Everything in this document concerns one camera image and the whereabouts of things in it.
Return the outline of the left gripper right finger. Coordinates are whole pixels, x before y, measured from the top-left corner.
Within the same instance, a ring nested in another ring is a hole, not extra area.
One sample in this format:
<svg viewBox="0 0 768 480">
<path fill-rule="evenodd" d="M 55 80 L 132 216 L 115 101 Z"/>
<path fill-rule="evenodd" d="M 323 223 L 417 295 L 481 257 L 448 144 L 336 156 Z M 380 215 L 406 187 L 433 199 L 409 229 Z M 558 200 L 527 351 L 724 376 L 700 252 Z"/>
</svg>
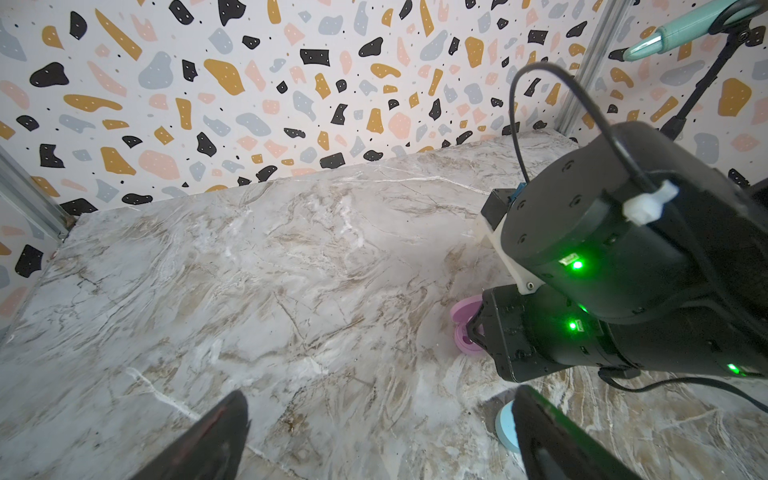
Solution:
<svg viewBox="0 0 768 480">
<path fill-rule="evenodd" d="M 530 386 L 516 390 L 512 414 L 529 479 L 639 477 Z"/>
</svg>

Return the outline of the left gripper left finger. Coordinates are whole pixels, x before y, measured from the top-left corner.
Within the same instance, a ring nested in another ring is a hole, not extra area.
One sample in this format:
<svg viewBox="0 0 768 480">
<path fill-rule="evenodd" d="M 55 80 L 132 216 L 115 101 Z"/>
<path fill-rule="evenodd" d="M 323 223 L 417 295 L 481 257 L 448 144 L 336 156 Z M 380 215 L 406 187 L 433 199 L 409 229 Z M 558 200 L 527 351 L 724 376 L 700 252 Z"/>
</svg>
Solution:
<svg viewBox="0 0 768 480">
<path fill-rule="evenodd" d="M 235 479 L 249 427 L 247 399 L 234 390 L 132 479 Z"/>
</svg>

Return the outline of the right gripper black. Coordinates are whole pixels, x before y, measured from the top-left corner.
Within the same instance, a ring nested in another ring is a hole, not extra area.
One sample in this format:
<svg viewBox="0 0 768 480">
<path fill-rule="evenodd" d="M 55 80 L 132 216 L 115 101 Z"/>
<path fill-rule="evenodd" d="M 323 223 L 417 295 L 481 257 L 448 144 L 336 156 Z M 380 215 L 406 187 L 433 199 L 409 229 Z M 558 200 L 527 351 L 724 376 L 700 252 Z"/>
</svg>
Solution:
<svg viewBox="0 0 768 480">
<path fill-rule="evenodd" d="M 709 303 L 695 303 L 647 322 L 597 319 L 550 286 L 522 295 L 514 285 L 483 292 L 467 337 L 494 361 L 503 379 L 523 383 L 572 367 L 610 379 L 643 372 L 764 379 L 767 355 Z"/>
</svg>

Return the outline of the blue earbud charging case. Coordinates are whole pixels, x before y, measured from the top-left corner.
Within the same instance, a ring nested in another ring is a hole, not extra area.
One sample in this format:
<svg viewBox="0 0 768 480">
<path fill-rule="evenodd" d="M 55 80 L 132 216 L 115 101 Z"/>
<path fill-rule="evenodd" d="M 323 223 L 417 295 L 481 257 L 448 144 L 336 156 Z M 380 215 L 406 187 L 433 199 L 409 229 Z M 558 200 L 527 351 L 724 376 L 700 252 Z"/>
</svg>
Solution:
<svg viewBox="0 0 768 480">
<path fill-rule="evenodd" d="M 519 453 L 520 447 L 513 414 L 514 402 L 504 404 L 497 412 L 494 420 L 495 434 L 499 442 L 511 453 Z"/>
</svg>

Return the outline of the pink earbud charging case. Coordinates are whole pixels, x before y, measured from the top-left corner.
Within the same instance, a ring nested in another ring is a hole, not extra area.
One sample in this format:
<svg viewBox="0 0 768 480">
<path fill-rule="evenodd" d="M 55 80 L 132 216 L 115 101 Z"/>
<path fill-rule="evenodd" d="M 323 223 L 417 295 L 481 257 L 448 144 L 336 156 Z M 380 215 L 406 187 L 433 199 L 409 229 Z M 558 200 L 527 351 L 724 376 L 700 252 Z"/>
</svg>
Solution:
<svg viewBox="0 0 768 480">
<path fill-rule="evenodd" d="M 477 314 L 482 302 L 482 295 L 479 294 L 457 302 L 450 310 L 451 319 L 455 324 L 454 343 L 466 355 L 478 356 L 485 353 L 482 347 L 470 340 L 467 330 L 467 324 Z"/>
</svg>

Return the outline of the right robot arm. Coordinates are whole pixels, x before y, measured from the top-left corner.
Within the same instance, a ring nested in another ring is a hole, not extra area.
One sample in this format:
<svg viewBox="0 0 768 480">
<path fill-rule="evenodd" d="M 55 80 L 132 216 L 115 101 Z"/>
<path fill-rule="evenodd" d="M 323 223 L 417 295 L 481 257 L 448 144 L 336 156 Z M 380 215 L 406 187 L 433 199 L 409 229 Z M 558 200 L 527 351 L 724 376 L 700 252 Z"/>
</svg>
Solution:
<svg viewBox="0 0 768 480">
<path fill-rule="evenodd" d="M 767 210 L 653 128 L 614 126 L 528 185 L 492 191 L 482 237 L 513 283 L 458 335 L 522 383 L 571 367 L 767 375 Z"/>
</svg>

